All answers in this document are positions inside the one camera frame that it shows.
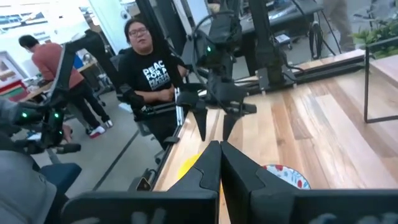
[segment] white wall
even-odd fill
[[[99,25],[115,53],[126,49],[129,44],[124,36],[124,25],[130,19],[126,9],[119,0],[89,0],[94,15],[99,20]]]

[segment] potted plant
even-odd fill
[[[382,40],[388,40],[398,36],[398,21],[390,21],[385,26],[380,26],[374,30],[362,30],[353,34],[356,44],[365,45],[373,44]],[[372,50],[376,59],[389,57],[398,54],[398,45],[380,45],[375,46]]]

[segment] plate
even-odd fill
[[[288,182],[298,189],[311,189],[308,180],[297,170],[294,170],[287,166],[276,164],[266,165],[263,167],[272,174],[276,175],[277,177],[281,178],[282,180]]]

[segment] blue object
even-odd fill
[[[35,134],[36,134],[35,131],[28,131],[28,132],[27,132],[27,138],[29,138],[29,137],[31,137],[31,136],[33,136],[33,135],[35,135]]]
[[[77,55],[75,56],[75,61],[73,62],[73,66],[75,67],[75,69],[81,68],[83,66],[83,61]]]
[[[292,4],[291,0],[274,0],[275,9],[284,9],[291,4]]]
[[[81,172],[81,167],[75,163],[52,164],[43,166],[39,171],[47,180],[65,194]]]

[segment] black clamp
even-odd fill
[[[167,144],[176,144],[180,141],[179,137],[176,136],[170,136],[167,137],[166,139],[164,139],[163,143],[167,143]]]
[[[152,186],[150,185],[150,182],[156,174],[156,170],[146,169],[142,176],[136,177],[134,180],[132,180],[128,191],[151,191]]]
[[[308,34],[308,39],[310,41],[310,51],[312,59],[320,59],[323,48],[323,34],[321,27],[318,22],[313,22],[310,28],[310,32]]]

